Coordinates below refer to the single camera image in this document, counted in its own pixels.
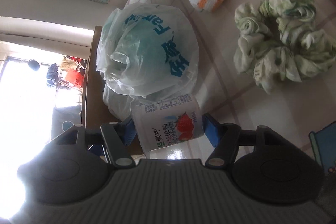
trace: gray ribbed surface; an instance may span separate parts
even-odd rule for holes
[[[279,207],[249,199],[225,172],[206,169],[200,160],[142,160],[134,169],[117,171],[88,200],[57,207],[25,204],[13,223],[327,224],[330,219],[313,202]]]

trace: tablecloth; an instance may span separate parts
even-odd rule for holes
[[[327,73],[302,83],[286,82],[271,95],[258,88],[252,77],[237,74],[233,55],[239,31],[234,12],[244,2],[255,5],[260,0],[224,0],[213,13],[196,11],[189,0],[128,0],[172,5],[186,14],[199,43],[199,74],[194,95],[203,113],[209,112],[219,122],[234,122],[244,129],[267,125],[302,151],[312,156],[308,138],[336,120],[336,65]],[[336,0],[315,0],[316,25],[336,37]],[[213,151],[206,136],[186,143],[155,150],[151,158],[201,158]],[[252,152],[243,147],[239,156]]]

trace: metal screw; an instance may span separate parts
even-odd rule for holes
[[[209,164],[212,166],[222,166],[224,163],[225,161],[221,158],[212,158],[209,160]]]
[[[115,163],[120,166],[128,166],[132,164],[132,160],[129,158],[119,158],[115,161]]]

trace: wall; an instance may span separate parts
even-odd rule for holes
[[[44,64],[61,64],[63,55],[53,52],[43,51],[33,47],[26,47],[23,45],[17,45],[0,41],[0,60],[5,60],[7,56],[16,57],[19,59],[35,59],[36,61]]]
[[[0,0],[0,15],[94,30],[115,7],[88,0]]]
[[[42,38],[20,37],[17,35],[0,35],[0,40],[18,44],[19,46],[33,47],[48,52],[55,52],[62,55],[70,55],[82,59],[88,59],[90,47],[51,41]]]

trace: yogurt cup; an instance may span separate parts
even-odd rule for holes
[[[191,94],[180,95],[142,106],[131,106],[142,150],[152,150],[185,142],[204,134],[199,105]]]

